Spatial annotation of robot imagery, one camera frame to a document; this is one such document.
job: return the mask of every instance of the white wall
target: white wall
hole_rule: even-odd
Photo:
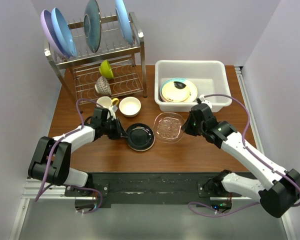
[[[243,78],[265,153],[300,172],[300,0],[281,0]],[[300,240],[300,207],[290,214]]]
[[[88,0],[31,0],[41,13],[58,7],[83,19]],[[124,0],[144,32],[146,64],[158,60],[219,60],[243,66],[280,0]],[[115,0],[98,0],[101,15]]]
[[[60,83],[44,55],[29,0],[0,0],[0,240],[8,239],[38,139],[48,134]]]

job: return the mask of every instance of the clear glass dish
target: clear glass dish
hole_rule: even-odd
[[[180,114],[163,112],[156,117],[153,132],[156,139],[173,144],[182,138],[184,132],[181,130],[181,126],[183,124],[185,124],[185,120]]]

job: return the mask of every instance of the light blue plate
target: light blue plate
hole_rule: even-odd
[[[55,33],[55,29],[51,20],[51,13],[48,10],[43,10],[40,16],[40,20],[43,32],[50,43],[50,47],[52,47],[54,51],[56,51],[61,57],[69,59],[70,56],[62,48]]]
[[[96,0],[90,0],[85,7],[83,28],[86,44],[93,53],[96,53],[101,40],[101,17]]]
[[[68,24],[58,8],[51,12],[51,20],[56,37],[64,51],[73,57],[77,56],[77,50]]]
[[[118,17],[118,22],[124,40],[126,40],[130,45],[133,45],[134,39],[132,37],[129,17],[123,0],[115,0],[115,12]]]
[[[184,79],[184,78],[171,78],[169,79],[168,81],[165,81],[161,87],[160,87],[160,94],[162,94],[162,88],[164,87],[164,85],[166,85],[167,83],[170,83],[170,82],[180,82],[180,83],[184,83],[185,81],[187,81],[187,79]]]

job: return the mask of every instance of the stainless steel dish rack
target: stainless steel dish rack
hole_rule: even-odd
[[[124,40],[117,15],[102,17],[101,41],[97,52],[90,51],[86,44],[84,22],[81,19],[69,22],[68,26],[77,50],[77,56],[70,60],[57,55],[53,48],[50,48],[48,40],[44,38],[44,54],[73,104],[81,98],[96,101],[101,97],[95,90],[95,83],[101,76],[99,66],[104,60],[110,62],[114,74],[114,79],[108,81],[112,91],[110,97],[138,92],[143,92],[143,97],[147,97],[144,34],[134,12],[129,13],[129,21],[133,45],[129,45]],[[137,53],[140,53],[142,79],[135,68],[135,54]],[[73,77],[72,82],[65,80],[66,70],[70,71]]]

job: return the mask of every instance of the black dish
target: black dish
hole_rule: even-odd
[[[143,123],[132,124],[127,130],[127,143],[136,151],[146,151],[155,143],[155,135],[152,129]]]

